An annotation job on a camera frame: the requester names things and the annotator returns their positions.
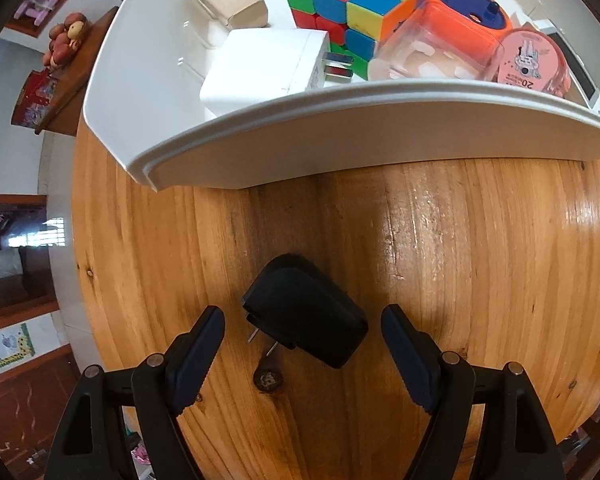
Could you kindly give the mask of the white power adapter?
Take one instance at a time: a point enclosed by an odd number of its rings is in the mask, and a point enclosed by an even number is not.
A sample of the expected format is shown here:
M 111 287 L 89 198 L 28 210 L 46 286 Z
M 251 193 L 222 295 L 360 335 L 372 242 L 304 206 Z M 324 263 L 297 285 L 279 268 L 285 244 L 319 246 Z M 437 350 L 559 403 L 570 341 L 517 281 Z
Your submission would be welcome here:
M 334 52 L 324 30 L 236 29 L 212 51 L 199 97 L 222 116 L 352 76 L 352 56 Z

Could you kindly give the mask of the pink dumbbells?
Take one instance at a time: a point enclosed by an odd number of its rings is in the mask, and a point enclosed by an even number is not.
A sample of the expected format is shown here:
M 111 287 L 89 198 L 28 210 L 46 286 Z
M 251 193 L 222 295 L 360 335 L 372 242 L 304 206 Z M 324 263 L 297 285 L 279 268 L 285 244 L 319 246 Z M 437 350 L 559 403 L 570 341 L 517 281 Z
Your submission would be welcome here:
M 30 18 L 35 27 L 40 27 L 58 6 L 60 0 L 24 0 L 14 14 L 14 20 Z

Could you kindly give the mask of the wooden round table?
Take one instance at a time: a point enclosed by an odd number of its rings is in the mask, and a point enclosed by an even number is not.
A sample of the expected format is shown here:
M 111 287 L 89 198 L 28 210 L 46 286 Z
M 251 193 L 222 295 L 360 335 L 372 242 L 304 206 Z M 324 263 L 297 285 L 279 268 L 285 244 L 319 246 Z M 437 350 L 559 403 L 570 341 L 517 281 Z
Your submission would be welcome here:
M 600 404 L 600 160 L 422 162 L 155 192 L 79 126 L 72 229 L 106 367 L 134 366 L 205 307 L 223 310 L 220 352 L 180 420 L 209 479 L 402 478 L 427 416 L 381 337 L 388 304 L 468 362 L 519 362 L 557 439 Z M 287 252 L 366 314 L 339 370 L 247 322 L 242 295 Z

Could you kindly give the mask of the orange round tape measure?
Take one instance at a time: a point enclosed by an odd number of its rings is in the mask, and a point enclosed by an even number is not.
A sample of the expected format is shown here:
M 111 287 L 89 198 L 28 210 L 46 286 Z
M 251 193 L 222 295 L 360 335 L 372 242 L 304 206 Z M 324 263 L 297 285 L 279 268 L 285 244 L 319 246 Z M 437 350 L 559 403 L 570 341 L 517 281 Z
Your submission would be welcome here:
M 418 0 L 419 21 L 452 49 L 481 62 L 490 58 L 512 29 L 496 0 Z

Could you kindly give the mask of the clear plastic small box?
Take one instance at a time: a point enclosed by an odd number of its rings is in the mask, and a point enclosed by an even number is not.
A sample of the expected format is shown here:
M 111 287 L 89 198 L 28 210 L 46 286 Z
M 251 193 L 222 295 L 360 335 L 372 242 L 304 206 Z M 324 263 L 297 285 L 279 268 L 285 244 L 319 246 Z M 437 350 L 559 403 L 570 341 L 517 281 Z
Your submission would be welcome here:
M 502 50 L 489 29 L 442 3 L 427 1 L 377 47 L 367 79 L 490 80 Z

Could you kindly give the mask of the beige small box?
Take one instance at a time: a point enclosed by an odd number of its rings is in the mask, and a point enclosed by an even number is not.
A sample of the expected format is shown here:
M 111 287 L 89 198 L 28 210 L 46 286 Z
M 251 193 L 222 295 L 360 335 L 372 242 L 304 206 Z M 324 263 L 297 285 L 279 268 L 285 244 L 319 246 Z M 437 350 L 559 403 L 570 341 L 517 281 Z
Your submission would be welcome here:
M 198 0 L 228 29 L 268 26 L 268 7 L 264 0 Z

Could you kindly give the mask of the wooden side cabinet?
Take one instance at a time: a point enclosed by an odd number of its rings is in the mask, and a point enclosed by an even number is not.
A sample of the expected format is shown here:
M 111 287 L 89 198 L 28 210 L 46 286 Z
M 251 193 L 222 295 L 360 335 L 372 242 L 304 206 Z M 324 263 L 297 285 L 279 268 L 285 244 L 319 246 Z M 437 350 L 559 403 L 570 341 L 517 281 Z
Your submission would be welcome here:
M 66 136 L 76 135 L 86 86 L 91 78 L 102 42 L 117 10 L 118 7 L 114 6 L 97 22 L 91 24 L 90 30 L 73 60 L 66 68 L 54 73 L 58 83 L 41 125 L 34 128 L 36 134 L 47 131 Z

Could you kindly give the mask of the black power adapter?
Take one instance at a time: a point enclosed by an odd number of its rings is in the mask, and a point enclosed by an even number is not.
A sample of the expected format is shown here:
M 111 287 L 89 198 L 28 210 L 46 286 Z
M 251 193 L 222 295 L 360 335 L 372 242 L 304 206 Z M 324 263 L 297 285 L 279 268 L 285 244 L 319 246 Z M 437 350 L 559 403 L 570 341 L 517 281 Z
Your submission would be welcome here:
M 364 311 L 315 264 L 298 254 L 272 259 L 242 296 L 247 321 L 289 350 L 336 368 L 368 332 Z

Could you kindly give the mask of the white children's digital camera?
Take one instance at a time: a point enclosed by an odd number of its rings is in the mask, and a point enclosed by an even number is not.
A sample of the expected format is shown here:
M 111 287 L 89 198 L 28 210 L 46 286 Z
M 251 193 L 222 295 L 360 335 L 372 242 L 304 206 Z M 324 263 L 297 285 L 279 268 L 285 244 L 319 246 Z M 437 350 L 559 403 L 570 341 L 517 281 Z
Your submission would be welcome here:
M 565 55 L 571 80 L 570 89 L 565 93 L 565 98 L 600 115 L 600 88 L 597 87 L 582 58 L 577 55 L 566 36 L 551 20 L 537 20 L 532 24 L 537 30 L 549 36 Z

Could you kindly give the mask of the white plastic storage bin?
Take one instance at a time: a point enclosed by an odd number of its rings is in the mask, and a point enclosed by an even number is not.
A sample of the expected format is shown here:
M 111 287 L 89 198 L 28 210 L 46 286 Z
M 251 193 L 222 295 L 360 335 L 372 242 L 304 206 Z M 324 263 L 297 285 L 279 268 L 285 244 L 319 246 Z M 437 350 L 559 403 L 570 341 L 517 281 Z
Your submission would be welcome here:
M 582 0 L 496 0 L 562 30 L 600 88 L 600 20 Z M 214 117 L 199 99 L 214 50 L 193 0 L 123 0 L 100 48 L 86 124 L 154 190 L 250 188 L 397 162 L 600 159 L 600 113 L 492 82 L 332 84 Z

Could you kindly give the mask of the multicolour Rubik's cube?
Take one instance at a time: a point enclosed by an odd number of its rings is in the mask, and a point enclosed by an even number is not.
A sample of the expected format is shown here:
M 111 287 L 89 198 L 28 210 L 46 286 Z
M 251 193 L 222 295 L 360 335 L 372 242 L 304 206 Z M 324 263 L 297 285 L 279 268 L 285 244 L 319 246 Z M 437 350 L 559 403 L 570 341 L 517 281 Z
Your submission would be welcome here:
M 327 32 L 332 50 L 349 55 L 366 80 L 379 46 L 415 11 L 418 0 L 287 0 L 294 24 Z

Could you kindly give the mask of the pink correction tape dispenser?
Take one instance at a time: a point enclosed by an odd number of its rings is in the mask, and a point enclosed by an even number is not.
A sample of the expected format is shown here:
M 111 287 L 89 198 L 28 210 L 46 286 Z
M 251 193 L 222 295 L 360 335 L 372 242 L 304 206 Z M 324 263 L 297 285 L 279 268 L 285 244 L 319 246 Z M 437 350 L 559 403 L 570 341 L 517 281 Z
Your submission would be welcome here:
M 563 98 L 570 89 L 570 71 L 558 44 L 529 24 L 501 38 L 494 55 L 493 81 Z

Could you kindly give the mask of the fruit bowl with apples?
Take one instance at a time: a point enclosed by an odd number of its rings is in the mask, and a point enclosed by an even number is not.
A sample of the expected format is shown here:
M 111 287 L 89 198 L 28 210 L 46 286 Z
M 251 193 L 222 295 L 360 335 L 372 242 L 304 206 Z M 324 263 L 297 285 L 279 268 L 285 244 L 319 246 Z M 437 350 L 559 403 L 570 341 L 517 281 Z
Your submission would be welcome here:
M 80 50 L 90 28 L 90 22 L 81 12 L 71 13 L 65 21 L 56 24 L 48 34 L 50 43 L 43 55 L 43 66 L 56 70 L 69 64 Z

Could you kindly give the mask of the red round tin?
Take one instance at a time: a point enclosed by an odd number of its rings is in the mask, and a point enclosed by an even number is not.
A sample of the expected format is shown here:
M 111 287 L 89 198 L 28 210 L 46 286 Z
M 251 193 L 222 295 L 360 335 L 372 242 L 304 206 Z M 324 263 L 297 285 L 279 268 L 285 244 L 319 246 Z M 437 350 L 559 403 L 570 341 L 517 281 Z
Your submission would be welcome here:
M 32 70 L 20 90 L 10 123 L 13 126 L 38 128 L 50 109 L 57 83 L 58 80 L 49 70 Z

